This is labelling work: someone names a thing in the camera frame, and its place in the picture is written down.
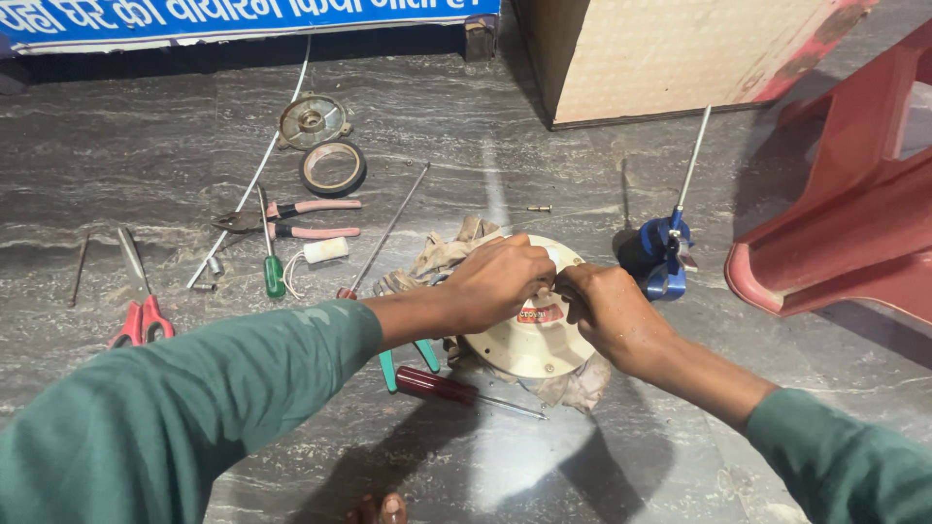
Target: blue sign board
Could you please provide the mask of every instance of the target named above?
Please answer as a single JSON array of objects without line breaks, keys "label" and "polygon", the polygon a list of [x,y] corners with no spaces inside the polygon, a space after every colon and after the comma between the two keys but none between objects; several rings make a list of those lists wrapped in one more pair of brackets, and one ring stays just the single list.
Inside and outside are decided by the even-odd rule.
[{"label": "blue sign board", "polygon": [[456,23],[499,10],[500,0],[0,0],[0,36],[19,54],[113,51]]}]

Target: red plastic stool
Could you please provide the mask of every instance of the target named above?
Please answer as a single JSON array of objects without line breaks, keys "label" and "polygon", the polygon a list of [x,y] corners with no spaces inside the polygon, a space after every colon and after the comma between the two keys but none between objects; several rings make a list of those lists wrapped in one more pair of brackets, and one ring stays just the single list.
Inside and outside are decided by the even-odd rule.
[{"label": "red plastic stool", "polygon": [[932,147],[898,159],[916,80],[932,84],[932,21],[784,108],[778,129],[825,128],[800,199],[732,245],[738,296],[780,317],[866,298],[932,324]]}]

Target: screwdriver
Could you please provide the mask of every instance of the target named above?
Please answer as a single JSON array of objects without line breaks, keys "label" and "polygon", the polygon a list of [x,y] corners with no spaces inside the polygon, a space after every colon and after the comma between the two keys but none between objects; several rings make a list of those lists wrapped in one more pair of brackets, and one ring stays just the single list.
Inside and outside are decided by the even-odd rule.
[{"label": "screwdriver", "polygon": [[285,294],[284,268],[281,266],[281,260],[272,251],[272,239],[268,236],[268,218],[266,217],[266,191],[258,184],[255,185],[259,193],[259,206],[262,208],[262,232],[266,237],[266,257],[265,275],[266,275],[266,295],[272,298],[278,298]]},{"label": "screwdriver", "polygon": [[530,409],[525,409],[521,406],[515,406],[514,404],[499,400],[497,398],[481,395],[475,386],[463,384],[462,382],[457,382],[453,379],[445,379],[444,377],[431,375],[430,373],[418,371],[417,369],[408,367],[406,365],[402,365],[398,368],[398,373],[395,375],[395,381],[398,383],[399,388],[405,388],[419,393],[432,394],[433,396],[439,396],[440,398],[445,398],[446,400],[459,402],[460,404],[466,406],[472,406],[473,403],[478,400],[479,402],[501,407],[503,409],[508,409],[509,411],[527,415],[529,417],[534,417],[535,419],[539,419],[541,421],[550,420],[543,413],[531,411]]},{"label": "screwdriver", "polygon": [[376,242],[376,249],[372,250],[372,254],[369,256],[369,259],[365,261],[363,268],[359,270],[359,275],[356,276],[356,280],[353,281],[350,287],[339,288],[336,291],[337,298],[348,298],[350,300],[356,299],[356,288],[359,287],[359,283],[363,281],[365,273],[369,270],[369,268],[372,267],[372,263],[376,260],[376,255],[378,255],[378,250],[382,248],[382,244],[385,243],[385,239],[389,237],[391,229],[395,227],[395,222],[398,222],[398,217],[402,215],[404,207],[407,205],[408,201],[411,200],[411,195],[414,195],[414,190],[418,188],[418,184],[420,184],[420,181],[424,178],[424,175],[427,174],[427,170],[430,168],[430,162],[424,164],[424,171],[420,172],[418,180],[414,182],[414,187],[411,187],[411,190],[408,191],[408,196],[405,197],[404,202],[402,202],[402,206],[398,208],[398,213],[396,213],[395,217],[392,218],[391,222],[389,222],[389,226],[385,228],[385,232],[382,233],[382,238],[378,239],[378,242]]}]

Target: electrical tape roll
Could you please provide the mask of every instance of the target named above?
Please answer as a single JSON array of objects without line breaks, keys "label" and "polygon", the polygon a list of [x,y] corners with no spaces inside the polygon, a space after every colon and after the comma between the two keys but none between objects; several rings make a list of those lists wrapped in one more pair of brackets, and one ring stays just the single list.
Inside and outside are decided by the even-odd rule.
[{"label": "electrical tape roll", "polygon": [[[356,159],[356,166],[349,176],[337,184],[327,185],[314,180],[314,166],[317,162],[334,153],[346,153]],[[365,180],[366,165],[362,149],[349,140],[326,140],[314,145],[301,159],[298,174],[301,184],[304,184],[311,193],[325,199],[339,199],[352,193],[363,184]]]}]

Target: cloth rag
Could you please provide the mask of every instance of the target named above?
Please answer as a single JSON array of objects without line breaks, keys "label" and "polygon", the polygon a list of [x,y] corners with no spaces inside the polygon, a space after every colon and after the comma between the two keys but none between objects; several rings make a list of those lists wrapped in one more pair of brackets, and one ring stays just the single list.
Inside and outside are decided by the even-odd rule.
[{"label": "cloth rag", "polygon": [[[444,242],[435,231],[427,236],[424,250],[407,270],[396,269],[373,286],[377,296],[401,293],[430,285],[439,274],[449,275],[466,255],[480,245],[503,236],[498,224],[477,216],[467,216],[456,238]],[[552,379],[521,379],[486,363],[462,337],[444,339],[446,362],[450,367],[494,375],[536,394],[548,406],[563,404],[588,415],[605,394],[611,378],[611,364],[598,352],[572,372]]]}]

